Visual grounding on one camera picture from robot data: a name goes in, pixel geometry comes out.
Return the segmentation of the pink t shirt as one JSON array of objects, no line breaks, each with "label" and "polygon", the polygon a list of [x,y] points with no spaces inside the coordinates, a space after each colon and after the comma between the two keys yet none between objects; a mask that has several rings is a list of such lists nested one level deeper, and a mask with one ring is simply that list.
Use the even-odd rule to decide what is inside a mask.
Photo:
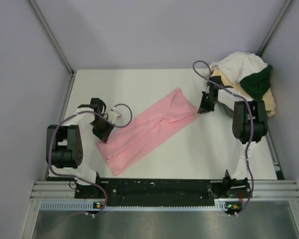
[{"label": "pink t shirt", "polygon": [[197,117],[197,107],[180,88],[176,88],[138,115],[128,126],[116,130],[106,143],[98,143],[97,148],[113,175],[117,176]]}]

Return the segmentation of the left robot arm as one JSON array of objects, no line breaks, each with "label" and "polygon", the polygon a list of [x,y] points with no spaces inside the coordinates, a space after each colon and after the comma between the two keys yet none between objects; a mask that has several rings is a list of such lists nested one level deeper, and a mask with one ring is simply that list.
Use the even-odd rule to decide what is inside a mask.
[{"label": "left robot arm", "polygon": [[93,135],[106,143],[114,126],[107,121],[105,111],[105,103],[92,98],[89,104],[79,105],[61,126],[52,124],[47,128],[46,162],[50,175],[75,179],[86,185],[86,192],[94,198],[102,194],[103,186],[97,182],[99,174],[87,165],[81,132],[91,126]]}]

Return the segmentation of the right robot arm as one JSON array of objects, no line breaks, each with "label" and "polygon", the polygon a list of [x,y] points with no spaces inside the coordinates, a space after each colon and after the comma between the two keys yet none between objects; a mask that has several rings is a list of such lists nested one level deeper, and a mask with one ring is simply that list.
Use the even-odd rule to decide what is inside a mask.
[{"label": "right robot arm", "polygon": [[213,183],[209,189],[212,198],[227,196],[237,198],[252,196],[254,176],[250,158],[255,147],[268,131],[267,114],[263,100],[248,100],[233,88],[223,85],[221,77],[207,79],[207,91],[202,92],[198,114],[214,111],[215,105],[223,104],[232,109],[232,133],[236,139],[233,158],[220,183]]}]

